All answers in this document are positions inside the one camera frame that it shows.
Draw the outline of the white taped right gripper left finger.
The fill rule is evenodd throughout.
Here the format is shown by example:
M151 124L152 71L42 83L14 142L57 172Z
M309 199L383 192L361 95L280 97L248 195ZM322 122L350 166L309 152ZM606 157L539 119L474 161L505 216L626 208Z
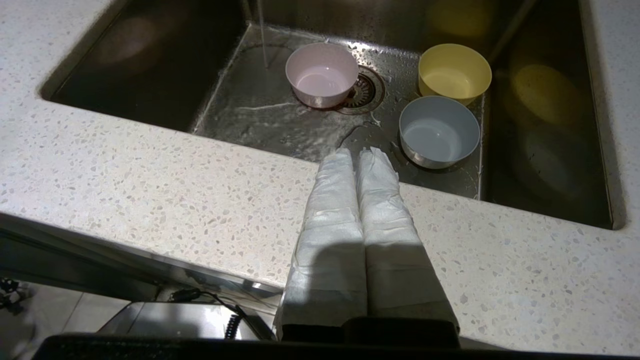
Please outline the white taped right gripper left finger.
M276 313L280 341L341 342L345 323L368 314L364 233L347 149L318 167Z

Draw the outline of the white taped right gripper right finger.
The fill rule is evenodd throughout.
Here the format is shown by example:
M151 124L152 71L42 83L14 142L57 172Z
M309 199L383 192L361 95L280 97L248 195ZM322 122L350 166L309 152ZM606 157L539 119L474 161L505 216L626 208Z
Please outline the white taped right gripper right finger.
M355 175L369 314L446 321L459 328L386 153L364 148Z

